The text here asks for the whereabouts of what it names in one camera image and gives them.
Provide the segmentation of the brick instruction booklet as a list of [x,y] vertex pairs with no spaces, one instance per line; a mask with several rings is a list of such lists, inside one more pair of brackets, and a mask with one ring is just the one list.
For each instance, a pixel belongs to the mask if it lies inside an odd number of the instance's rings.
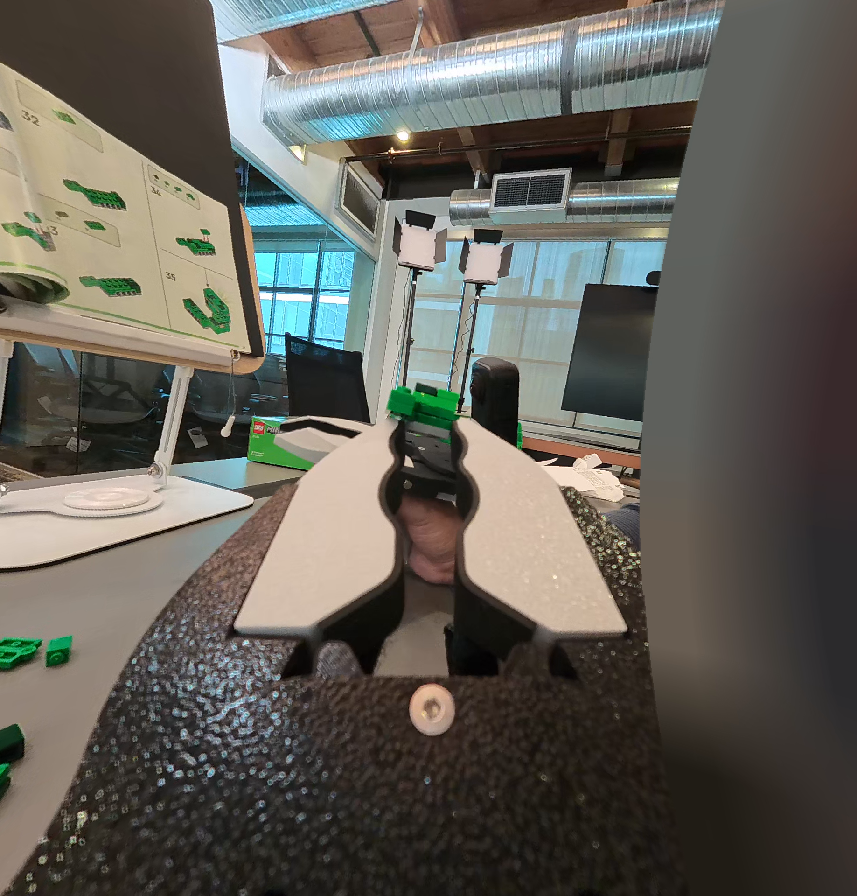
[[227,208],[0,62],[0,330],[248,354]]

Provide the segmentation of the green and black brick assembly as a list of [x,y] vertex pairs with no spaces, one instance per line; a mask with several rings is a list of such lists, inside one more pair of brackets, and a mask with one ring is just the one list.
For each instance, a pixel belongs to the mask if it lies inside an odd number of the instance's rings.
[[386,411],[398,424],[405,492],[423,499],[453,503],[456,470],[453,461],[453,424],[458,396],[431,385],[399,386],[390,392]]

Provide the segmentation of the studio light panel on stand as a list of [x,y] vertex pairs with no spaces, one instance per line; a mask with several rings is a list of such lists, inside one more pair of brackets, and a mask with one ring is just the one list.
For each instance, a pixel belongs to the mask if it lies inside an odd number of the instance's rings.
[[398,267],[408,271],[397,387],[405,386],[409,376],[418,279],[424,273],[434,272],[434,268],[446,258],[447,232],[445,229],[437,230],[435,223],[434,215],[417,210],[407,210],[402,219],[394,220],[392,249],[397,256]]
[[457,411],[461,412],[465,403],[468,363],[474,351],[475,329],[480,298],[486,287],[495,287],[499,281],[509,276],[514,244],[502,242],[502,230],[475,229],[472,238],[465,238],[460,253],[459,270],[463,285],[473,286],[474,296],[468,307],[463,306],[460,316],[464,321],[466,342],[460,350],[460,391]]

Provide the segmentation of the large silver air duct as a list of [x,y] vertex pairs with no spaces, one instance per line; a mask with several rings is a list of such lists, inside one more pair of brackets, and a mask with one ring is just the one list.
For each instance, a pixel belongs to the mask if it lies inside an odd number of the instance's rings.
[[661,2],[267,79],[262,121],[316,144],[697,101],[724,2]]

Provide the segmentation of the white vent grille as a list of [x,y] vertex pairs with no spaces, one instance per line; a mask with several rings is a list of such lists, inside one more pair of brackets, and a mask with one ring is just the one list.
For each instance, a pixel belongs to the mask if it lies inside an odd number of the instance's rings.
[[490,211],[494,214],[567,212],[571,168],[494,175]]

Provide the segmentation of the grey wall vent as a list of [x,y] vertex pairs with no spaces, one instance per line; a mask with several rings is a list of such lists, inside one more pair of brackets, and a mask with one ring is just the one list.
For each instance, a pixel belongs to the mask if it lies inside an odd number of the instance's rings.
[[340,159],[335,208],[364,236],[376,240],[381,225],[381,196],[345,158]]

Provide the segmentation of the crumpled white paper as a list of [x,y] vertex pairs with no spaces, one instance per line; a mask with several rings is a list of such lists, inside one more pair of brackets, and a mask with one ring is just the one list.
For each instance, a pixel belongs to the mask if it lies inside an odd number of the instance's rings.
[[569,459],[566,464],[559,463],[559,460],[555,457],[537,462],[547,469],[558,487],[572,488],[585,497],[610,503],[619,503],[625,497],[640,497],[639,489],[624,486],[610,469],[604,469],[597,454]]

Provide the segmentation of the black monitor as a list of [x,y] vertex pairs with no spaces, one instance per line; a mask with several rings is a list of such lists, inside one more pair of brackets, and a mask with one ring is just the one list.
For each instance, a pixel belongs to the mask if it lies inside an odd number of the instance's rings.
[[561,408],[642,422],[658,287],[585,287]]

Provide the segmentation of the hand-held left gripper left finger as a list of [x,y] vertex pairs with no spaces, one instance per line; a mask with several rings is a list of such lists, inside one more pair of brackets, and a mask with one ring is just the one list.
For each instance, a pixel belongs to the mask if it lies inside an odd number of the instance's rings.
[[399,420],[348,439],[302,476],[234,620],[248,636],[318,639],[400,579],[386,488]]

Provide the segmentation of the green brick set box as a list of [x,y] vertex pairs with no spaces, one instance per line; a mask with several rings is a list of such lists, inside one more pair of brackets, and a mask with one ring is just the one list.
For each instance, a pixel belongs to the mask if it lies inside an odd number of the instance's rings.
[[309,470],[318,461],[306,456],[305,449],[294,445],[284,447],[276,442],[280,435],[281,425],[297,422],[298,418],[252,416],[247,447],[247,459],[250,462],[264,463],[286,469]]

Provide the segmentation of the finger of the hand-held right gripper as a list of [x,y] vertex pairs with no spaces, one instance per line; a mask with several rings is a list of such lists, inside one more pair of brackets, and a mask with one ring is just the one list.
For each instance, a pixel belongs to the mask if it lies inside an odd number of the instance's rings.
[[369,423],[331,417],[282,419],[273,427],[273,464],[306,471],[370,429]]

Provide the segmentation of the grey desk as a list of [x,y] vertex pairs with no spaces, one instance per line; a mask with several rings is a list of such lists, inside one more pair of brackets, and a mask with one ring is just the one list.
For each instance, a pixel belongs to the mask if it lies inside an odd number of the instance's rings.
[[640,555],[565,493],[628,624],[613,645],[568,645],[577,679],[444,681],[447,734],[409,720],[405,686],[430,678],[407,643],[359,685],[285,672],[295,645],[226,634],[281,516],[205,522],[64,564],[0,573],[0,637],[75,638],[72,658],[0,673],[0,727],[28,754],[0,804],[0,865],[106,842],[206,843],[493,837],[568,828],[602,840],[653,815],[660,790]]

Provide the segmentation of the narrow silver air duct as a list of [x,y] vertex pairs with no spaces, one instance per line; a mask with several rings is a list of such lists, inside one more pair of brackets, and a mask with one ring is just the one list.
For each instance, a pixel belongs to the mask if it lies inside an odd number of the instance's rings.
[[454,191],[448,216],[458,228],[508,227],[557,223],[649,223],[671,219],[680,180],[677,177],[579,182],[558,203],[497,203],[495,189]]

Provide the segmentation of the person's right hand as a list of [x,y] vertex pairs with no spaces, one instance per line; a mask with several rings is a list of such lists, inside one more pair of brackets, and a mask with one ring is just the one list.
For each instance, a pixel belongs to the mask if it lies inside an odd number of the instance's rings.
[[455,503],[404,495],[398,517],[410,539],[412,573],[432,585],[453,586],[463,523]]

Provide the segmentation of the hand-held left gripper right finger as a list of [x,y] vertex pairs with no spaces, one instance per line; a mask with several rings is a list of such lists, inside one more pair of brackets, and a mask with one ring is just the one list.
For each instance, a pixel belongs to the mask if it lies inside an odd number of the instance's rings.
[[561,488],[471,419],[453,424],[455,631],[480,648],[617,638],[627,624]]

